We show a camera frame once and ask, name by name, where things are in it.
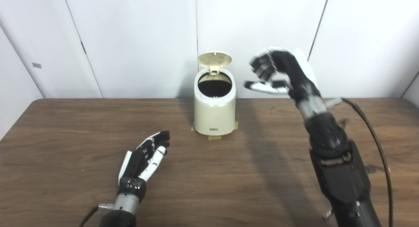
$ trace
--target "table surface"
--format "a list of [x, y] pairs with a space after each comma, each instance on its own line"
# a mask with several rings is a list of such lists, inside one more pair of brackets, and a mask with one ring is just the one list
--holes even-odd
[[[395, 226], [419, 223], [419, 111], [403, 99], [357, 99], [373, 125], [392, 174]], [[385, 175], [364, 122], [348, 119], [371, 173], [383, 226]], [[139, 226], [336, 226], [308, 153], [308, 135], [289, 99], [237, 100], [238, 129], [220, 140], [191, 131], [189, 99], [65, 99], [32, 103], [0, 142], [0, 226], [78, 226], [93, 206], [113, 203], [127, 150], [170, 130], [171, 146], [148, 181]], [[97, 226], [99, 210], [85, 226]]]

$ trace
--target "prosthetic hand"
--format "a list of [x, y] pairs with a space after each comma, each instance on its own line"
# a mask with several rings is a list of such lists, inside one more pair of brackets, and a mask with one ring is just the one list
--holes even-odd
[[[245, 87], [271, 93], [279, 86], [295, 100], [310, 135], [310, 156], [317, 180], [332, 206], [326, 218], [334, 213], [340, 227], [381, 227], [371, 203], [371, 184], [358, 148], [327, 110], [328, 105], [323, 103], [313, 80], [313, 71], [301, 54], [301, 51], [292, 54], [284, 49], [259, 54], [250, 65], [263, 82], [248, 81]], [[286, 74], [289, 82], [272, 81], [277, 73]]]
[[156, 171], [169, 147], [169, 132], [162, 131], [145, 139], [135, 151], [128, 151], [119, 172], [115, 204], [100, 204], [111, 210], [99, 227], [135, 227], [135, 213], [147, 191], [146, 182]]

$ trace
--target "wall seam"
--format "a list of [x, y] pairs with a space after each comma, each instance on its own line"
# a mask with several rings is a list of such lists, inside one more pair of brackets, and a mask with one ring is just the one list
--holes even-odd
[[324, 2], [323, 11], [321, 12], [321, 16], [320, 16], [319, 24], [317, 25], [316, 33], [314, 34], [313, 42], [312, 42], [311, 47], [310, 47], [310, 52], [308, 53], [307, 62], [310, 60], [311, 51], [313, 51], [314, 43], [316, 42], [317, 34], [319, 33], [320, 25], [321, 25], [321, 22], [323, 20], [324, 11], [326, 10], [326, 6], [327, 6], [328, 1], [329, 0], [326, 0]]
[[77, 28], [76, 22], [74, 21], [74, 17], [73, 17], [73, 14], [71, 13], [70, 6], [68, 5], [67, 0], [64, 0], [64, 1], [65, 1], [65, 4], [67, 5], [67, 9], [68, 9], [68, 11], [69, 11], [69, 13], [70, 13], [71, 20], [73, 21], [73, 25], [74, 25], [74, 27], [75, 27], [75, 29], [76, 29], [76, 32], [77, 32], [77, 36], [79, 37], [79, 40], [80, 40], [80, 43], [81, 43], [81, 45], [82, 45], [83, 51], [84, 51], [84, 53], [85, 53], [85, 55], [86, 55], [87, 62], [89, 63], [89, 66], [90, 66], [90, 70], [92, 71], [93, 77], [94, 77], [94, 79], [95, 79], [95, 81], [96, 81], [96, 85], [98, 86], [99, 93], [100, 93], [100, 95], [101, 95], [101, 96], [102, 96], [102, 98], [103, 98], [103, 93], [102, 93], [102, 90], [101, 90], [101, 88], [100, 88], [100, 86], [99, 86], [99, 82], [98, 82], [98, 80], [97, 80], [97, 78], [96, 78], [95, 71], [93, 71], [92, 64], [90, 63], [89, 56], [88, 56], [88, 54], [87, 54], [87, 52], [86, 52], [85, 46], [84, 46], [83, 41], [82, 41], [82, 39], [81, 39], [81, 36], [80, 36], [79, 31], [78, 31], [78, 28]]

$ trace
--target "open lid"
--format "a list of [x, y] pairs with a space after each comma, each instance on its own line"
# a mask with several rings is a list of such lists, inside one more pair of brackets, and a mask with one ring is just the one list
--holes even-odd
[[201, 66], [209, 67], [211, 75], [218, 75], [220, 73], [220, 67], [224, 67], [231, 63], [231, 57], [225, 53], [211, 52], [198, 56], [198, 63]]

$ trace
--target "tape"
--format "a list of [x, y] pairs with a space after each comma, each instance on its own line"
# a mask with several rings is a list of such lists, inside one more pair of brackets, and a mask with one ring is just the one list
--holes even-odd
[[221, 136], [208, 136], [208, 140], [216, 140], [216, 139], [221, 139]]

